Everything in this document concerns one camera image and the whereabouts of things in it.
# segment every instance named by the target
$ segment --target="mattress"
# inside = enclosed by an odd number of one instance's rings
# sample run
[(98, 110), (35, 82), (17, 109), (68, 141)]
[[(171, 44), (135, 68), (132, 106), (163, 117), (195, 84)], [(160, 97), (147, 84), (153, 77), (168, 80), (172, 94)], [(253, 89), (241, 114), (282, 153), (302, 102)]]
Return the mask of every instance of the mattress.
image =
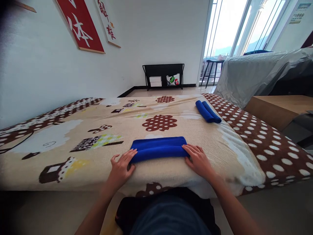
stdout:
[[(207, 101), (222, 122), (207, 123), (195, 102)], [(308, 180), (313, 156), (275, 128), (214, 94), (85, 98), (0, 131), (6, 190), (92, 191), (106, 181), (110, 159), (136, 139), (183, 136), (199, 145), (236, 196)], [(136, 163), (120, 189), (148, 196), (188, 187), (216, 197), (184, 158)]]

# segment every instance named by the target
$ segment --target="beige blanket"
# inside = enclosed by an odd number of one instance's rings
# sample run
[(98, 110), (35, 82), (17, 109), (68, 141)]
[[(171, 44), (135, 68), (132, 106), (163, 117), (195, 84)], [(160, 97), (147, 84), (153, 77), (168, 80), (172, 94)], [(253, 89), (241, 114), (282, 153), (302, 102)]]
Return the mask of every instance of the beige blanket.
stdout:
[[(197, 100), (208, 100), (222, 122), (207, 123), (195, 106)], [(229, 110), (218, 112), (224, 105)], [(242, 117), (245, 112), (231, 107), (209, 94), (73, 102), (0, 132), (5, 144), (1, 149), (8, 150), (0, 155), (2, 183), (7, 190), (97, 190), (110, 173), (111, 157), (129, 150), (134, 140), (183, 136), (204, 149), (234, 195), (271, 185), (273, 177), (260, 165), (264, 159), (256, 158), (254, 147), (245, 135), (240, 136), (243, 130), (231, 121), (240, 124), (232, 112)], [(34, 133), (27, 140), (11, 149), (31, 130)], [(308, 174), (310, 166), (305, 169)], [(215, 197), (209, 183), (189, 169), (183, 158), (137, 163), (120, 191), (127, 196), (148, 196), (170, 187), (188, 187), (202, 198)]]

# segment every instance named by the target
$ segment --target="blue towel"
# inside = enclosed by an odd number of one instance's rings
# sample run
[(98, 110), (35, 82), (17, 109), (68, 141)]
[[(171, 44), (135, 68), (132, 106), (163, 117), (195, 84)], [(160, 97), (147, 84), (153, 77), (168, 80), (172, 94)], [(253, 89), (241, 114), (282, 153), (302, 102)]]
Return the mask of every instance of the blue towel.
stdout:
[(202, 115), (202, 117), (209, 123), (214, 122), (214, 117), (212, 117), (212, 115), (206, 110), (206, 108), (204, 107), (204, 105), (201, 103), (201, 101), (197, 101), (196, 102), (196, 106), (200, 112), (200, 114)]
[(134, 140), (130, 148), (137, 149), (138, 153), (130, 163), (163, 157), (189, 157), (189, 154), (182, 148), (184, 144), (187, 142), (182, 136)]
[(203, 101), (202, 104), (206, 108), (206, 110), (212, 115), (215, 123), (221, 123), (222, 122), (222, 119), (215, 114), (215, 112), (210, 108), (210, 106), (208, 105), (208, 103), (206, 101)]

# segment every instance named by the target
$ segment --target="white box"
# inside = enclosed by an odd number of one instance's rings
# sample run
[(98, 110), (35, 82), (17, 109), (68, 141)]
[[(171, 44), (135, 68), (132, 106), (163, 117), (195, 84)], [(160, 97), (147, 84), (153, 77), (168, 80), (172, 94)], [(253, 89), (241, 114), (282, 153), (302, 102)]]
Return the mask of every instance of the white box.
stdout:
[(150, 77), (149, 78), (150, 82), (161, 82), (161, 77)]
[(162, 82), (156, 82), (156, 83), (155, 82), (153, 82), (153, 83), (150, 82), (150, 85), (151, 85), (151, 87), (152, 86), (162, 86)]

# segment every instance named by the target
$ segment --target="wooden cabinet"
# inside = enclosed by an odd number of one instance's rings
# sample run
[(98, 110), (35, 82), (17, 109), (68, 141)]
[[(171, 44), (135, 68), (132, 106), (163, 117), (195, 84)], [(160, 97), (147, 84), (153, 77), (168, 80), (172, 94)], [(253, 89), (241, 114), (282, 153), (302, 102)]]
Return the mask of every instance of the wooden cabinet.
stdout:
[(282, 131), (296, 116), (313, 110), (313, 98), (303, 95), (253, 96), (244, 110)]

